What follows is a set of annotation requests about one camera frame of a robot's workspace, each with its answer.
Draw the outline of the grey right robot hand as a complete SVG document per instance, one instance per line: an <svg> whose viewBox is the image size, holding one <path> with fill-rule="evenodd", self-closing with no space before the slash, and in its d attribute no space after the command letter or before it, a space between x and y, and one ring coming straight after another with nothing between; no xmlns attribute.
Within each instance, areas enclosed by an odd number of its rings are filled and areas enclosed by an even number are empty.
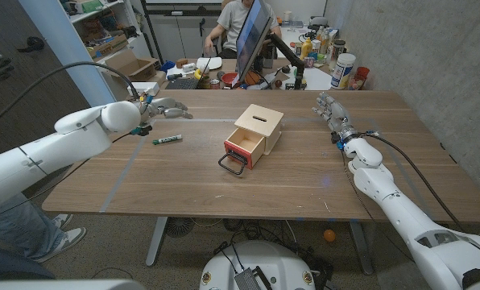
<svg viewBox="0 0 480 290"><path fill-rule="evenodd" d="M344 106L326 92L321 92L317 98L317 107L312 111L320 115L327 123L331 133L331 142L346 144L360 134L351 124L351 117Z"/></svg>

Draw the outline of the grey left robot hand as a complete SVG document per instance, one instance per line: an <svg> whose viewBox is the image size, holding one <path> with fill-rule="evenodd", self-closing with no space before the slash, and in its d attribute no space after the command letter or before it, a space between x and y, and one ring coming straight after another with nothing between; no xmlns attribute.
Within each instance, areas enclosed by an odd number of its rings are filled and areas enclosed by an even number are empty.
<svg viewBox="0 0 480 290"><path fill-rule="evenodd" d="M163 115L165 118L193 118L186 105L169 97L154 99L149 104L142 106L139 112L142 122L146 122L157 115Z"/></svg>

